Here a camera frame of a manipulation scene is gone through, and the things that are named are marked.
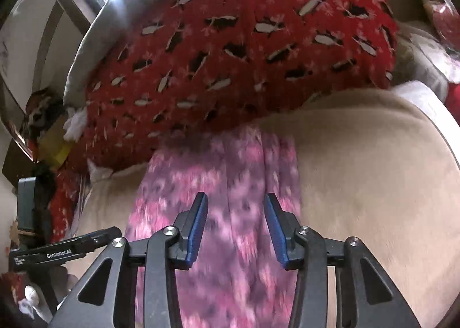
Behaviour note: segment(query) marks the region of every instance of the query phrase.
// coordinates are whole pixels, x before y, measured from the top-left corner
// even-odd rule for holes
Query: blue gripper pad
[[[270,193],[265,196],[264,213],[277,260],[283,268],[286,268],[289,261],[288,249],[286,247],[286,236],[280,223],[280,216],[284,215],[284,211],[281,209],[275,194]]]
[[[196,212],[196,215],[189,233],[187,256],[185,258],[185,262],[189,267],[192,266],[198,257],[204,225],[206,223],[206,217],[208,216],[208,196],[203,192],[198,193],[193,201],[193,205],[190,208],[190,214],[194,214],[194,212]]]

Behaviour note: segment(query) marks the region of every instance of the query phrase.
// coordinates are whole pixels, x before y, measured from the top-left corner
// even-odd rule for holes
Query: penguin print blanket
[[[148,161],[166,134],[387,88],[396,29],[386,0],[160,0],[95,70],[73,154],[123,169]]]
[[[277,262],[265,221],[264,196],[300,214],[294,142],[245,127],[204,135],[153,154],[126,227],[129,241],[150,237],[208,195],[208,219],[197,261],[176,271],[184,328],[286,328],[296,272]],[[143,269],[136,321],[143,321]]]

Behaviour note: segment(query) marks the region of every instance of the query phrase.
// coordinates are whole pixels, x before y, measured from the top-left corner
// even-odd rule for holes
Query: silver bolt
[[[306,225],[302,225],[298,230],[298,232],[303,235],[308,234],[309,231],[310,231],[310,228],[308,228]]]
[[[125,244],[126,240],[123,237],[117,237],[112,241],[114,247],[122,247]]]
[[[176,227],[173,227],[172,225],[166,227],[165,229],[163,229],[163,233],[166,235],[166,236],[172,236],[174,234],[176,234],[177,232],[177,229]]]
[[[350,238],[350,245],[351,246],[358,246],[358,244],[359,244],[359,238],[357,238],[357,237]]]

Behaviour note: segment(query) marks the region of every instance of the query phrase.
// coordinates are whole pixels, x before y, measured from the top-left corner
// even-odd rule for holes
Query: beige blanket
[[[360,237],[422,327],[436,326],[460,291],[460,170],[430,120],[390,92],[356,90],[258,124],[295,138],[302,224],[337,240]],[[124,230],[143,172],[128,175],[95,184],[79,234]],[[70,262],[70,272],[81,276],[94,257]]]

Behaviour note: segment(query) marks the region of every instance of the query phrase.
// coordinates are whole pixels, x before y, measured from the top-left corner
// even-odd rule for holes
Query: purple floral fabric
[[[184,328],[286,328],[296,272],[283,270],[275,258],[263,201],[274,192],[284,210],[299,215],[294,142],[245,127],[156,151],[126,238],[148,238],[172,224],[200,191],[208,195],[209,209],[198,259],[189,271],[176,271]],[[137,322],[143,280],[140,269]]]

